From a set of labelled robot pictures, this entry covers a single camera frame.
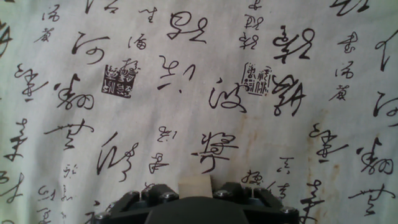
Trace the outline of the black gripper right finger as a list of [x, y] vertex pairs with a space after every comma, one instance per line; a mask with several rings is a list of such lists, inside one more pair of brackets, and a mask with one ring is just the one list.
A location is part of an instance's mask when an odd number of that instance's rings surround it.
[[267, 189], [227, 182], [213, 191], [222, 223], [299, 224], [299, 211], [285, 206]]

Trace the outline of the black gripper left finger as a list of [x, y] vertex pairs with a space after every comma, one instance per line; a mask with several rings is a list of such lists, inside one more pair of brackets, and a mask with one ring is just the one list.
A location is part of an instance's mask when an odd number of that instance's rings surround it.
[[111, 207], [92, 218], [92, 224], [145, 224], [159, 205], [179, 199], [179, 194], [166, 184], [154, 184], [142, 191], [132, 190]]

